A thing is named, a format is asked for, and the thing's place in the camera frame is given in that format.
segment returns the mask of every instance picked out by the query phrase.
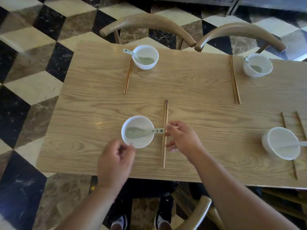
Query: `hand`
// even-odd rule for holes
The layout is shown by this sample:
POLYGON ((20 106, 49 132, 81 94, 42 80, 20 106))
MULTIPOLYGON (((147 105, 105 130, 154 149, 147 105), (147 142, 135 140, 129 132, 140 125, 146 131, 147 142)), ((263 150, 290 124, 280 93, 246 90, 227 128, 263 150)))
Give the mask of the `hand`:
POLYGON ((119 192, 129 177, 135 156, 135 148, 114 139, 110 141, 98 159, 98 187, 119 192))
POLYGON ((191 162, 194 154, 205 151, 195 131, 183 121, 171 121, 166 125, 166 136, 173 139, 166 144, 169 151, 179 150, 191 162))

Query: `person's left hand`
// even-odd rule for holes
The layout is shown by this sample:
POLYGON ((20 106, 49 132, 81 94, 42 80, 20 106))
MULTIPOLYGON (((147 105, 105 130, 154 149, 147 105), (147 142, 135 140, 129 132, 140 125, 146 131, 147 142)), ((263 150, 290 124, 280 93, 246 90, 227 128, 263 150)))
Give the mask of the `person's left hand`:
POLYGON ((98 159, 98 187, 119 192, 129 177, 135 156, 135 148, 114 139, 110 141, 98 159))

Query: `wooden tabletop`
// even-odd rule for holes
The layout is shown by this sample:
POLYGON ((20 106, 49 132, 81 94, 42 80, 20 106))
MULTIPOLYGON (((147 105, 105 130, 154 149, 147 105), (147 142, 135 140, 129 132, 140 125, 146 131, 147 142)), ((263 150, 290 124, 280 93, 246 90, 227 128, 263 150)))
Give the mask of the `wooden tabletop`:
MULTIPOLYGON (((307 127, 307 64, 271 60, 273 71, 250 78, 242 57, 234 56, 241 104, 235 104, 229 56, 157 49, 151 70, 132 68, 124 95, 133 46, 81 42, 74 53, 56 104, 37 167, 46 172, 96 174, 97 159, 106 143, 121 139, 121 127, 134 115, 163 127, 165 100, 168 120, 183 120, 204 146, 245 185, 307 188, 307 151, 292 161, 269 156, 261 137, 283 126, 305 140, 295 111, 307 127)), ((180 152, 166 151, 161 167, 162 136, 155 135, 136 150, 133 178, 200 182, 195 168, 180 152)))

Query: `tiled floor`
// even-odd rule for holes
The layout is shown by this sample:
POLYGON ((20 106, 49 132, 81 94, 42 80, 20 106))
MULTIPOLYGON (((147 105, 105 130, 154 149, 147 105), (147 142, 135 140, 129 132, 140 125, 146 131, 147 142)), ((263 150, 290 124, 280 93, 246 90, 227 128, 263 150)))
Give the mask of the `tiled floor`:
MULTIPOLYGON (((116 19, 155 13, 182 26, 196 41, 226 23, 249 22, 287 45, 283 53, 267 48, 267 57, 307 57, 305 14, 239 7, 234 16, 224 17, 226 11, 152 0, 0 0, 0 228, 52 229, 67 208, 88 194, 89 176, 41 173, 35 166, 78 41, 114 43, 113 34, 102 38, 99 30, 116 19)), ((120 38, 122 43, 170 49, 177 43, 176 36, 153 29, 121 30, 120 38)), ((249 55, 263 43, 221 37, 209 41, 202 52, 249 55)), ((152 228, 151 220, 144 223, 137 217, 137 204, 142 202, 134 203, 131 226, 152 228)))

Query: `person's left arm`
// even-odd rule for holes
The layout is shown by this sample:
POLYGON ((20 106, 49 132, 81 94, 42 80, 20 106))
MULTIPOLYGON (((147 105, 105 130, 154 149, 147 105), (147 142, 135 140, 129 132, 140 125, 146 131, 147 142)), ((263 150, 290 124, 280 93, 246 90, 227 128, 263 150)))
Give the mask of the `person's left arm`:
POLYGON ((98 184, 55 230, 99 229, 112 203, 126 182, 135 148, 119 140, 110 141, 98 159, 98 184))

